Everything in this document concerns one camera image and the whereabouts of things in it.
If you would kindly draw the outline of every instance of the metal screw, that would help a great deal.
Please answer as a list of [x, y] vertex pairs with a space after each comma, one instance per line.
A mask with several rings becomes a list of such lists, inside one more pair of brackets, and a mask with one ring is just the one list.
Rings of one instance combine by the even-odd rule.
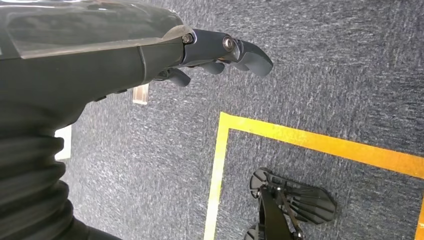
[[222, 44], [225, 48], [225, 50], [227, 50], [227, 52], [231, 52], [234, 49], [234, 41], [233, 38], [230, 36], [225, 36], [224, 39], [222, 40]]
[[190, 33], [182, 36], [182, 42], [184, 44], [191, 44], [193, 42], [193, 40], [194, 40], [193, 36]]

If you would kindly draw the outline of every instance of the black prosthetic arm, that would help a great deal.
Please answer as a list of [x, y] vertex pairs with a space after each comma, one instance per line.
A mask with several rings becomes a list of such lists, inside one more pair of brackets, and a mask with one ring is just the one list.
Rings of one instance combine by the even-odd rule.
[[[122, 35], [130, 39], [139, 31], [138, 8], [124, 11], [112, 0], [71, 2], [0, 0], [0, 240], [118, 240], [74, 218], [68, 185], [59, 180], [65, 165], [55, 154], [63, 140], [55, 131], [77, 121], [86, 104], [152, 80], [186, 86], [183, 67], [218, 74], [223, 64], [233, 64], [264, 76], [273, 66], [257, 46], [221, 32], [193, 30], [154, 44], [123, 41]], [[72, 4], [78, 7], [62, 14]], [[142, 29], [167, 23], [163, 10], [148, 16], [155, 14], [162, 21]], [[114, 31], [100, 24], [108, 21]], [[126, 45], [98, 47], [91, 41], [99, 36]]]

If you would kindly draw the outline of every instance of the yellow floor marking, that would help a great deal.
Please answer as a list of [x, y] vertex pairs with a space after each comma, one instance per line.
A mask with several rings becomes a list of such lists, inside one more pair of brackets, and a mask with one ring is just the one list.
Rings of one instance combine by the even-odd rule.
[[204, 240], [214, 240], [217, 226], [218, 206], [220, 204], [221, 183], [224, 174], [224, 162], [227, 150], [229, 128], [224, 117], [219, 118], [218, 134], [216, 137], [215, 157], [213, 160], [212, 180], [210, 181], [209, 201], [207, 203]]
[[424, 199], [422, 200], [421, 213], [416, 227], [415, 240], [424, 240]]
[[[221, 112], [219, 116], [203, 240], [214, 240], [215, 238], [229, 129], [275, 139], [307, 149], [424, 179], [424, 158], [419, 156]], [[415, 240], [424, 240], [423, 224], [424, 204], [421, 209]]]

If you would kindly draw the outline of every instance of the gray carpet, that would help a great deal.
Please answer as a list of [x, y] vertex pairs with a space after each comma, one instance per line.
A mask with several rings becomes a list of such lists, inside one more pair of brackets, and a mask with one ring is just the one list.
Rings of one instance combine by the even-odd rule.
[[[203, 239], [220, 112], [424, 156], [423, 0], [153, 3], [259, 45], [275, 68], [188, 69], [186, 88], [152, 83], [147, 106], [130, 92], [89, 104], [64, 176], [86, 224], [124, 240]], [[414, 239], [424, 180], [237, 131], [215, 239], [241, 240], [257, 221], [258, 167], [335, 198], [336, 221], [302, 225], [310, 240]]]

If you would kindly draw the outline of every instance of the prosthetic foot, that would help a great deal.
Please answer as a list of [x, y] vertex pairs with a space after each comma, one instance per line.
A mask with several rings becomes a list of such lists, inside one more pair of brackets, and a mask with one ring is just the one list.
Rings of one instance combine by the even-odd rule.
[[244, 240], [305, 240], [299, 221], [319, 225], [336, 216], [336, 203], [324, 190], [276, 176], [266, 168], [255, 171], [249, 185], [250, 194], [259, 201], [259, 223]]

